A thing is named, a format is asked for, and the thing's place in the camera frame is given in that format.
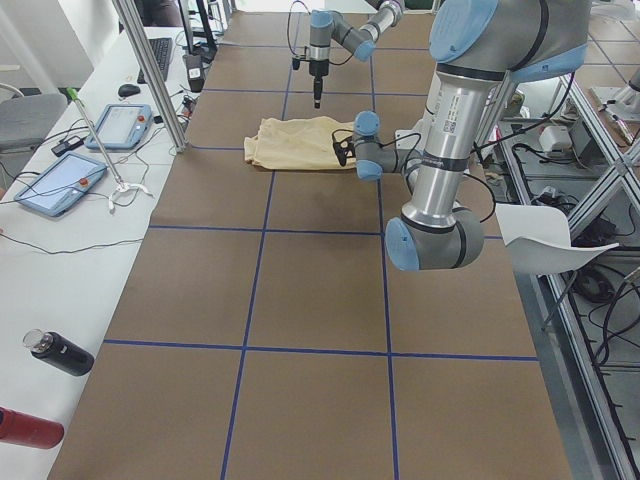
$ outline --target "yellow towel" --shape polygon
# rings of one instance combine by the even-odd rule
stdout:
[[[258,135],[244,139],[244,159],[270,170],[336,170],[343,168],[333,151],[331,133],[353,130],[353,123],[340,123],[329,117],[309,120],[262,120]],[[348,132],[336,133],[342,140]],[[355,167],[350,158],[345,168]]]

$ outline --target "computer mouse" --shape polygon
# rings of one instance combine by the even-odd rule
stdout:
[[[118,96],[122,98],[130,97],[131,95],[136,95],[137,93],[140,93],[140,87],[137,85],[133,85],[132,83],[125,83],[118,89]]]

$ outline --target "robotic arm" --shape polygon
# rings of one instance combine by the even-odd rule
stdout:
[[[293,69],[300,62],[309,62],[309,74],[313,77],[313,100],[320,108],[323,78],[329,75],[331,40],[335,40],[358,60],[366,62],[375,50],[375,42],[389,27],[395,27],[402,18],[404,0],[366,0],[378,12],[362,27],[355,29],[335,11],[311,12],[309,47],[303,55],[293,57]]]
[[[396,267],[458,268],[478,257],[482,226],[456,195],[487,98],[507,71],[512,82],[523,83],[579,68],[590,8],[591,0],[447,0],[430,38],[440,88],[433,114],[425,110],[415,130],[426,143],[417,152],[382,148],[378,116],[361,112],[356,117],[358,176],[371,181],[383,172],[401,171],[412,191],[400,217],[387,224],[387,252]],[[326,23],[333,28],[328,17]],[[313,25],[312,20],[312,45],[320,24]],[[371,48],[361,48],[371,55]]]

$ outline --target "tablet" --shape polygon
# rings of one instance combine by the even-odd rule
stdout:
[[[96,123],[96,132],[107,150],[131,150],[142,140],[152,120],[149,105],[107,105]],[[84,145],[99,149],[93,136]]]
[[[49,217],[69,210],[104,175],[107,166],[74,152],[65,153],[14,200]]]

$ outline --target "red can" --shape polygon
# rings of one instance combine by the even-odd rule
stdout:
[[[0,442],[35,448],[53,448],[64,436],[58,422],[0,407]]]

